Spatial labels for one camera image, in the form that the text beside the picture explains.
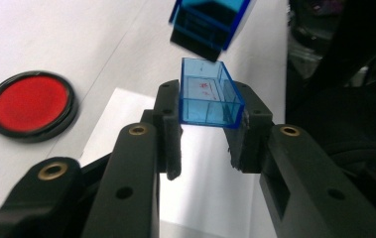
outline red disc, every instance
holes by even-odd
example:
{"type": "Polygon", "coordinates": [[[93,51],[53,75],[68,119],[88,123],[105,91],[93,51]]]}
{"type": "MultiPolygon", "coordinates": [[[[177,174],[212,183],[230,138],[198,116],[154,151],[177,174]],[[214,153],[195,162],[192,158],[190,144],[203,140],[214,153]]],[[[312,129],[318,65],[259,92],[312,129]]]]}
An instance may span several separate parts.
{"type": "Polygon", "coordinates": [[[0,126],[14,132],[31,132],[54,122],[67,103],[66,87],[55,78],[29,76],[0,93],[0,126]]]}

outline blue plastic container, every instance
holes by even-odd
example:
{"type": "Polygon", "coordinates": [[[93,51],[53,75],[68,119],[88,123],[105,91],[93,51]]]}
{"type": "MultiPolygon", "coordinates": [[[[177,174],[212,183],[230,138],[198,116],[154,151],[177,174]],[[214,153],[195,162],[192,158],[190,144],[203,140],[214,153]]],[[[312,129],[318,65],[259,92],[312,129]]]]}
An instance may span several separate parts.
{"type": "Polygon", "coordinates": [[[237,128],[244,100],[222,61],[182,61],[181,123],[237,128]]]}
{"type": "Polygon", "coordinates": [[[253,1],[177,0],[170,22],[180,34],[216,51],[225,51],[250,2],[253,1]]]}

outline blue transparent box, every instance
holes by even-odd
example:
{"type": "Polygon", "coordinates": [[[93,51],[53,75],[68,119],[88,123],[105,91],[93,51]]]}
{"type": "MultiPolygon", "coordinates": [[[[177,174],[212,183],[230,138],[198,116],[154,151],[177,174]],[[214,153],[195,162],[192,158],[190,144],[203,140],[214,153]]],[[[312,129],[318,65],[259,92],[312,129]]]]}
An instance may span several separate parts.
{"type": "Polygon", "coordinates": [[[177,0],[170,22],[178,33],[216,51],[225,51],[251,2],[177,0]]]}
{"type": "Polygon", "coordinates": [[[182,61],[181,123],[237,128],[244,100],[222,61],[182,61]]]}

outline white table surface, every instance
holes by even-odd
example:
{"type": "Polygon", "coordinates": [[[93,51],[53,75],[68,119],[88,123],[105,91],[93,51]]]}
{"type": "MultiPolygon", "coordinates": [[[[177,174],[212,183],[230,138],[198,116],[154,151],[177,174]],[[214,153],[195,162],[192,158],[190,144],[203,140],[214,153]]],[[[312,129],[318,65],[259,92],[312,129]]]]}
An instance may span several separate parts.
{"type": "MultiPolygon", "coordinates": [[[[0,83],[27,70],[52,71],[70,81],[80,103],[72,126],[46,142],[0,135],[0,205],[38,162],[54,156],[93,161],[108,151],[109,145],[92,149],[92,141],[107,127],[104,109],[112,95],[131,105],[109,103],[119,121],[138,122],[134,109],[148,109],[161,83],[180,78],[182,58],[197,56],[169,41],[173,6],[170,0],[0,0],[0,83]]],[[[258,0],[219,58],[235,80],[258,93],[275,123],[284,122],[286,55],[287,1],[258,0]]],[[[162,178],[161,237],[274,237],[259,176],[230,166],[222,130],[184,129],[183,174],[162,178]]]]}

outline black rim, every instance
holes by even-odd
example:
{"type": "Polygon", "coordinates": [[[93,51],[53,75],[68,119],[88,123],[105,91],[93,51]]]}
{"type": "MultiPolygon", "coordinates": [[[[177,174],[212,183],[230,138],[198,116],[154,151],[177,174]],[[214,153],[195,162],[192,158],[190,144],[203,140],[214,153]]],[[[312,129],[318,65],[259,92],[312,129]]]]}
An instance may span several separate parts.
{"type": "Polygon", "coordinates": [[[7,137],[20,139],[23,141],[38,142],[48,140],[51,137],[56,136],[60,132],[64,131],[67,128],[67,126],[72,122],[73,118],[76,116],[77,105],[75,102],[75,95],[70,84],[61,76],[45,71],[22,72],[6,79],[0,84],[0,95],[5,89],[7,89],[13,83],[32,76],[47,76],[53,78],[59,81],[66,88],[67,99],[63,111],[54,121],[42,128],[28,132],[16,132],[5,129],[0,125],[0,133],[7,137]]]}

